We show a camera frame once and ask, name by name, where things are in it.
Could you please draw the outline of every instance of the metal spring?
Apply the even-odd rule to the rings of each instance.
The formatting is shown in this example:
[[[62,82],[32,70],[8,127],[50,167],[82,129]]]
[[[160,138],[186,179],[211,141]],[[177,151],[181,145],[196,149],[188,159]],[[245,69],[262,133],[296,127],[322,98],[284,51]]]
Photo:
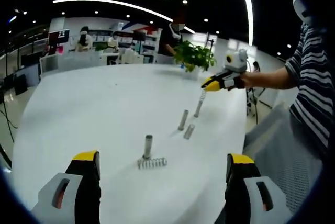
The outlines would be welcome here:
[[[156,168],[161,166],[166,166],[168,164],[168,161],[166,158],[157,158],[157,159],[140,159],[137,161],[138,169],[143,168]]]
[[[205,100],[206,93],[207,93],[207,92],[203,89],[199,101],[204,101],[204,100]]]

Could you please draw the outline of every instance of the person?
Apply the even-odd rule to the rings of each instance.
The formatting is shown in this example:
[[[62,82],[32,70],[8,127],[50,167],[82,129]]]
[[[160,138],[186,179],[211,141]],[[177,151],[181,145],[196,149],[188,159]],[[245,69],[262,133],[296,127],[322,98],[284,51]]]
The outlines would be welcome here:
[[[293,0],[293,6],[303,22],[293,56],[275,72],[242,73],[236,87],[298,88],[289,112],[283,113],[283,118],[268,129],[271,134],[266,141],[262,140],[262,146],[256,146],[260,143],[257,140],[244,143],[243,149],[243,153],[255,160],[262,176],[268,176],[286,194],[287,206],[295,214],[301,206],[304,209],[317,206],[312,198],[325,206],[316,191],[325,197],[326,190],[322,187],[328,185],[327,189],[331,189],[335,63],[330,40],[333,20],[332,16],[323,15],[331,7],[322,6],[320,0]],[[306,214],[311,216],[311,212],[304,211]]]
[[[76,51],[83,52],[83,51],[89,51],[93,46],[93,39],[88,34],[89,29],[88,26],[83,27],[80,30],[80,39],[76,45]]]
[[[257,61],[253,62],[253,72],[261,72],[260,65],[258,64]]]
[[[183,42],[183,36],[180,33],[185,28],[185,18],[183,11],[180,11],[173,19],[172,23],[168,24],[161,33],[159,41],[158,54],[156,63],[158,64],[174,64],[173,56],[176,55],[174,47]]]

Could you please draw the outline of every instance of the white table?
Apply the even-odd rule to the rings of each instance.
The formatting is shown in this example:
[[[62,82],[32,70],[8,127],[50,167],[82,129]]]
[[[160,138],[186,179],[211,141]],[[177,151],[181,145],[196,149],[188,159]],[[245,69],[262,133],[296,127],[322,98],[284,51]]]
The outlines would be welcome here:
[[[177,66],[114,65],[46,76],[31,97],[13,151],[14,188],[28,209],[79,152],[100,152],[100,222],[214,223],[226,189],[227,154],[241,153],[245,91],[208,93]],[[185,109],[189,140],[177,127]],[[138,170],[144,137],[167,166]]]

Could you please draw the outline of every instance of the ceiling light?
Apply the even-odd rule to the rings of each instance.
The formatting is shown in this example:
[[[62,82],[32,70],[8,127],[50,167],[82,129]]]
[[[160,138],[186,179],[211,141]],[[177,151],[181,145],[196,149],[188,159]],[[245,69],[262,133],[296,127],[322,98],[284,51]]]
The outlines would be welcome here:
[[[251,0],[245,0],[248,14],[248,25],[249,25],[249,45],[252,46],[253,42],[253,14],[252,14],[252,3]]]
[[[13,17],[9,20],[9,22],[11,23],[12,21],[14,21],[14,20],[16,19],[16,17],[17,17],[17,16],[13,16]]]
[[[103,3],[118,4],[118,5],[130,7],[130,8],[139,9],[141,11],[144,11],[144,12],[147,12],[147,13],[151,13],[151,14],[153,14],[155,16],[161,17],[161,18],[163,18],[163,19],[165,19],[167,21],[172,22],[172,19],[170,17],[164,16],[164,15],[162,15],[160,13],[157,13],[155,11],[152,11],[150,9],[143,8],[143,7],[140,7],[140,6],[137,6],[137,5],[134,5],[134,4],[130,4],[130,3],[124,3],[124,2],[115,1],[115,0],[53,0],[52,2],[53,3],[63,3],[63,2],[73,2],[73,1],[91,1],[91,2],[103,2]],[[185,27],[185,29],[187,31],[191,32],[192,34],[195,33],[193,30],[191,30],[188,27]]]

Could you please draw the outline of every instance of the metal rod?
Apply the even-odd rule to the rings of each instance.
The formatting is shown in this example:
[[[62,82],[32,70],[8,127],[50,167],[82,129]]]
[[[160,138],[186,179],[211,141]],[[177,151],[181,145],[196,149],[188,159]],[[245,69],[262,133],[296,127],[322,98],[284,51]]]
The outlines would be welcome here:
[[[179,131],[184,130],[184,126],[185,126],[185,123],[186,123],[186,120],[187,120],[187,116],[188,116],[188,110],[184,110],[182,121],[180,121],[180,124],[178,126]]]
[[[146,142],[144,144],[144,159],[149,159],[151,156],[152,135],[146,135]]]
[[[189,139],[191,137],[194,128],[195,128],[194,124],[190,124],[188,126],[188,129],[186,130],[186,132],[184,134],[184,139]]]
[[[199,103],[198,103],[198,106],[197,106],[197,109],[195,110],[195,114],[194,114],[194,117],[199,117],[199,112],[200,112],[200,109],[201,109],[201,106],[203,105],[203,102],[200,100]]]

